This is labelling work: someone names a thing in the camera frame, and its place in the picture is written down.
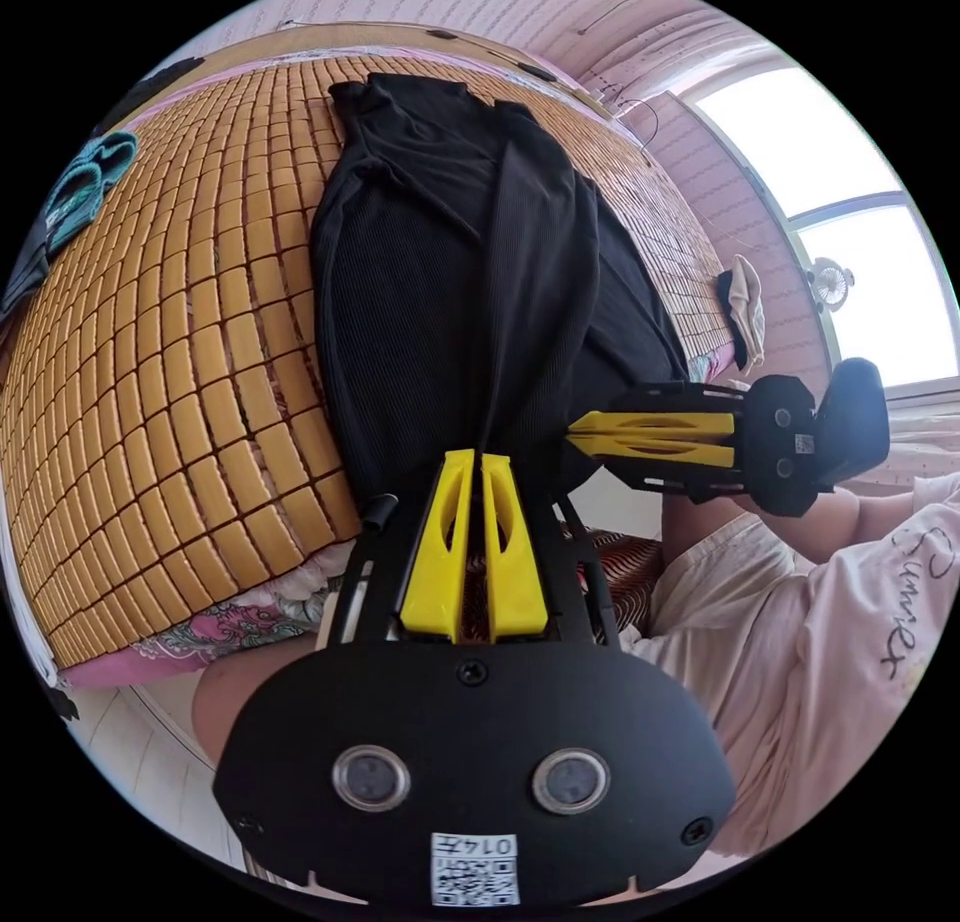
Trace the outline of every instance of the qr code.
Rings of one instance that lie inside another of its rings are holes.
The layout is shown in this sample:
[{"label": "qr code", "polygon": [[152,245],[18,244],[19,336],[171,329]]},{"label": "qr code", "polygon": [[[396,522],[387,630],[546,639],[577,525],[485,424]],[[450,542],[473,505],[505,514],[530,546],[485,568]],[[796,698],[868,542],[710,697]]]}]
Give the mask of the qr code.
[{"label": "qr code", "polygon": [[515,836],[433,836],[433,904],[519,905]]}]

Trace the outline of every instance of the curtain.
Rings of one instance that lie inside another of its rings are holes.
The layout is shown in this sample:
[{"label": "curtain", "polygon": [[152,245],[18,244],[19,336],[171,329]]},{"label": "curtain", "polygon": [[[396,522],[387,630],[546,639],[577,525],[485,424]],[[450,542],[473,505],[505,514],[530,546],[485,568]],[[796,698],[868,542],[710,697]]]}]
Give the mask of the curtain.
[{"label": "curtain", "polygon": [[856,480],[900,491],[916,478],[960,472],[960,404],[890,413],[890,455]]}]

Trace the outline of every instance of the towel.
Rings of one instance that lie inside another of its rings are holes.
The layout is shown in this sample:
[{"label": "towel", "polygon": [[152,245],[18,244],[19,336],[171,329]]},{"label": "towel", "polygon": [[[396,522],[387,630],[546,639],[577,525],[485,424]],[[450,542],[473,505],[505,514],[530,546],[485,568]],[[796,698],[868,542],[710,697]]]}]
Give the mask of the towel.
[{"label": "towel", "polygon": [[97,217],[104,196],[137,154],[132,132],[111,132],[88,142],[60,176],[47,200],[47,256],[53,258]]},{"label": "towel", "polygon": [[735,255],[733,267],[717,279],[717,294],[733,335],[734,360],[747,375],[755,365],[763,365],[766,333],[756,269],[742,255]]}]

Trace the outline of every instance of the window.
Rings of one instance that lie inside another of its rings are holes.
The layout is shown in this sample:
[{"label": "window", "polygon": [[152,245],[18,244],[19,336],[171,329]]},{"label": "window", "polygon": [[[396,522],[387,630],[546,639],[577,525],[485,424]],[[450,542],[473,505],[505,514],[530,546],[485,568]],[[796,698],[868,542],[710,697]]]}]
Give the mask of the window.
[{"label": "window", "polygon": [[960,385],[960,308],[939,253],[887,161],[847,111],[797,67],[688,96],[764,190],[801,264],[855,278],[821,321],[831,354],[863,356],[890,395]]}]

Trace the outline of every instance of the bamboo mat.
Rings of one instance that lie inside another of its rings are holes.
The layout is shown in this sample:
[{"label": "bamboo mat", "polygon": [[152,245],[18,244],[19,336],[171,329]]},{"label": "bamboo mat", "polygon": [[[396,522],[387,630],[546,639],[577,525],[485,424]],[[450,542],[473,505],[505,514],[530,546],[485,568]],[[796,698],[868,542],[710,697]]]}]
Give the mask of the bamboo mat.
[{"label": "bamboo mat", "polygon": [[61,667],[356,534],[316,375],[306,244],[340,154],[326,90],[371,71],[529,105],[633,234],[688,353],[726,340],[720,266],[673,183],[548,95],[371,56],[193,92],[138,128],[132,169],[30,305],[3,388],[13,544]]}]

